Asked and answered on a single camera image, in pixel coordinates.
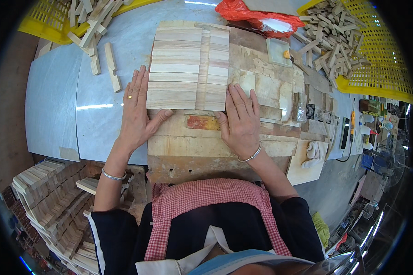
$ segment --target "yellow plastic crate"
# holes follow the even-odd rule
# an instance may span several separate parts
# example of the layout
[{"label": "yellow plastic crate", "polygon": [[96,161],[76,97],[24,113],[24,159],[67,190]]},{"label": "yellow plastic crate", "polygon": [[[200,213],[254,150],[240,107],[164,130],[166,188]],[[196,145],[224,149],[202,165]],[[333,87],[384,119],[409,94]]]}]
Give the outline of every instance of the yellow plastic crate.
[{"label": "yellow plastic crate", "polygon": [[[134,8],[159,1],[162,0],[135,0],[128,6],[122,5],[113,14],[113,17]],[[67,34],[71,31],[78,37],[81,37],[89,28],[89,24],[85,22],[80,26],[71,28],[70,21],[67,19],[69,8],[70,2],[63,4],[57,0],[39,0],[23,18],[18,30],[61,45],[70,44],[72,41],[67,37]]]},{"label": "yellow plastic crate", "polygon": [[[299,15],[308,15],[306,11],[322,1],[312,0],[297,12]],[[364,0],[342,0],[342,3],[352,15],[368,26],[360,29],[364,39],[359,52],[371,65],[356,69],[350,80],[338,76],[338,90],[343,93],[382,96],[413,104],[413,88],[402,54],[376,8]]]}]

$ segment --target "woman's left hand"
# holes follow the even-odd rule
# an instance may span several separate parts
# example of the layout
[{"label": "woman's left hand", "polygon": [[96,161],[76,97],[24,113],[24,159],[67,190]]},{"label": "woman's left hand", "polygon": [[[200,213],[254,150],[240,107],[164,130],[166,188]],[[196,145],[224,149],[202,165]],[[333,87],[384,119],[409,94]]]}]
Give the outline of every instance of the woman's left hand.
[{"label": "woman's left hand", "polygon": [[124,110],[122,112],[121,131],[117,141],[123,150],[133,153],[144,144],[159,126],[173,115],[170,109],[160,110],[152,120],[147,115],[148,75],[144,65],[133,72],[132,82],[129,82],[124,93]]}]

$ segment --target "forearm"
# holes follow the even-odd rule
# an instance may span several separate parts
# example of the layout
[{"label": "forearm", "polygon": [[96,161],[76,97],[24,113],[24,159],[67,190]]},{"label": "forearm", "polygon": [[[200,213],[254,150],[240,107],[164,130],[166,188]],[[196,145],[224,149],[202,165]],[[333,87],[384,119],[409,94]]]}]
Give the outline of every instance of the forearm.
[{"label": "forearm", "polygon": [[277,201],[283,202],[298,196],[285,173],[268,156],[264,148],[255,159],[249,160],[248,164],[260,176],[269,194]]},{"label": "forearm", "polygon": [[[123,177],[131,154],[120,146],[119,140],[116,140],[107,158],[104,171],[111,176]],[[121,180],[110,179],[101,174],[96,188],[93,210],[102,212],[115,209],[120,202],[121,183]]]}]

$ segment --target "gingham apron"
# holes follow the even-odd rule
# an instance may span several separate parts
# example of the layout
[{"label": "gingham apron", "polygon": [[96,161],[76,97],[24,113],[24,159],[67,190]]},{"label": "gingham apron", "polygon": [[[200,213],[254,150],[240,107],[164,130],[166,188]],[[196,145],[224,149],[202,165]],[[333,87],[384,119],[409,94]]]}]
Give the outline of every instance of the gingham apron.
[{"label": "gingham apron", "polygon": [[171,187],[168,184],[154,185],[151,207],[153,229],[144,261],[165,259],[173,218],[198,207],[226,202],[243,202],[256,207],[263,218],[275,253],[292,256],[278,233],[268,191],[239,179],[206,179]]}]

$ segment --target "bangle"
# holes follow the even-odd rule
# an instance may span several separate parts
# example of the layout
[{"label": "bangle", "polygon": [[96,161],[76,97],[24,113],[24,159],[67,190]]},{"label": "bangle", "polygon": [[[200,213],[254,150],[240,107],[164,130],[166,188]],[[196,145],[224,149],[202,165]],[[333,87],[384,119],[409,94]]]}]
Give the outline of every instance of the bangle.
[{"label": "bangle", "polygon": [[260,141],[260,146],[259,146],[259,148],[257,149],[257,151],[255,151],[254,155],[252,155],[250,158],[248,158],[247,160],[244,160],[244,161],[240,160],[240,158],[237,156],[237,160],[238,160],[239,162],[247,162],[247,161],[249,161],[249,160],[251,160],[251,159],[254,159],[254,158],[257,157],[257,155],[260,153],[260,150],[261,150],[261,149],[262,149],[262,142]]},{"label": "bangle", "polygon": [[123,179],[125,179],[125,178],[127,177],[127,172],[126,172],[126,171],[124,171],[124,176],[123,176],[122,178],[118,178],[118,177],[116,177],[116,176],[112,176],[112,175],[107,174],[107,173],[104,171],[104,168],[102,168],[101,171],[102,171],[103,174],[104,174],[106,177],[108,177],[109,179],[123,180]]}]

